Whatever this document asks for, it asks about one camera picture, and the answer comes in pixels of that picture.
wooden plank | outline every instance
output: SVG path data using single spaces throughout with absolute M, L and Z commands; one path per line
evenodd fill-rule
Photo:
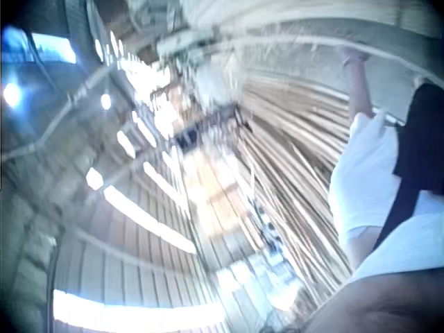
M 239 308 L 241 309 L 251 332 L 256 332 L 257 330 L 259 330 L 262 324 L 262 320 L 260 318 L 259 312 L 257 312 L 245 289 L 242 287 L 236 290 L 233 293 L 233 296 L 237 304 L 239 305 Z
M 339 18 L 400 26 L 409 31 L 436 37 L 436 25 L 439 25 L 437 14 L 420 0 L 406 3 L 408 6 L 400 6 L 398 0 L 206 0 L 197 5 L 195 1 L 190 1 L 188 6 L 184 6 L 184 15 L 194 28 L 217 25 L 226 33 L 285 21 Z

corrugated metal wall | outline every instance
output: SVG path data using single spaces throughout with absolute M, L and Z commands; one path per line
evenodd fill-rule
M 180 179 L 162 160 L 151 162 L 180 188 Z M 143 171 L 136 172 L 141 182 L 128 176 L 115 187 L 160 223 L 192 239 L 186 213 Z M 106 305 L 172 308 L 217 302 L 197 255 L 137 225 L 104 197 L 84 206 L 79 226 L 86 234 L 68 232 L 62 240 L 55 289 Z M 66 325 L 55 327 L 64 332 Z M 195 330 L 202 331 L 227 332 L 223 323 Z

ceiling light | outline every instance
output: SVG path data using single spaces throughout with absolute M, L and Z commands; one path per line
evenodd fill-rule
M 114 36 L 114 33 L 112 31 L 111 31 L 110 35 L 111 35 L 112 50 L 114 51 L 114 54 L 117 57 L 117 56 L 119 56 L 119 47 L 117 46 L 116 37 Z
M 96 40 L 95 44 L 96 44 L 97 55 L 99 56 L 100 61 L 103 62 L 103 51 L 102 51 L 102 46 L 100 45 L 99 40 Z
M 136 152 L 133 145 L 131 144 L 131 141 L 121 130 L 117 132 L 117 141 L 120 143 L 123 149 L 125 149 L 125 152 L 128 154 L 128 156 L 136 158 Z
M 111 108 L 111 96 L 109 94 L 103 94 L 101 102 L 104 110 L 109 110 Z
M 20 103 L 22 93 L 20 92 L 18 85 L 15 83 L 8 83 L 3 91 L 3 97 L 10 107 L 15 108 Z
M 87 175 L 86 181 L 94 191 L 100 189 L 103 186 L 103 178 L 102 175 L 97 172 L 95 168 L 90 168 Z
M 172 187 L 160 174 L 156 172 L 154 167 L 148 162 L 144 163 L 145 173 L 150 176 L 160 189 L 167 194 L 182 209 L 188 207 L 187 199 L 184 198 L 174 187 Z
M 137 119 L 138 119 L 138 117 L 137 117 L 137 112 L 132 111 L 132 112 L 131 112 L 131 115 L 133 116 L 133 121 L 134 121 L 135 123 L 137 123 Z
M 145 123 L 140 119 L 137 118 L 136 120 L 137 127 L 139 128 L 140 132 L 142 132 L 143 136 L 146 140 L 150 143 L 151 146 L 154 148 L 157 147 L 157 143 L 155 141 L 154 136 L 151 134 L 150 130 L 146 127 Z
M 135 223 L 147 229 L 149 232 L 160 235 L 159 221 L 154 219 L 150 214 L 145 212 L 141 207 L 136 205 L 130 199 L 126 198 L 114 186 L 109 186 L 103 191 L 106 200 L 117 210 L 132 219 Z
M 141 207 L 126 198 L 115 187 L 109 186 L 103 191 L 106 200 L 117 210 L 132 219 L 135 223 L 147 229 L 149 232 L 159 236 L 171 245 L 185 252 L 196 254 L 196 247 L 188 238 L 172 230 L 167 225 L 160 223 Z
M 119 40 L 119 51 L 120 51 L 120 55 L 123 57 L 123 44 L 122 44 L 121 40 Z
M 210 330 L 225 318 L 220 303 L 173 308 L 109 305 L 57 289 L 53 291 L 53 310 L 57 321 L 101 332 L 164 333 L 200 327 Z

pipe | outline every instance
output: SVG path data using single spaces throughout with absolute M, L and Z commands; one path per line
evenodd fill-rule
M 43 135 L 35 142 L 21 146 L 19 148 L 8 151 L 7 153 L 1 154 L 1 163 L 8 160 L 13 160 L 15 158 L 25 156 L 31 153 L 35 153 L 40 150 L 46 144 L 48 138 L 56 130 L 59 123 L 67 116 L 67 114 L 72 111 L 78 104 L 78 102 L 85 98 L 89 91 L 95 87 L 110 71 L 115 68 L 116 63 L 114 62 L 109 67 L 103 65 L 99 67 L 89 78 L 77 89 L 77 91 L 70 95 L 67 95 L 67 102 L 60 109 L 59 113 L 54 117 L 51 123 L 46 127 Z

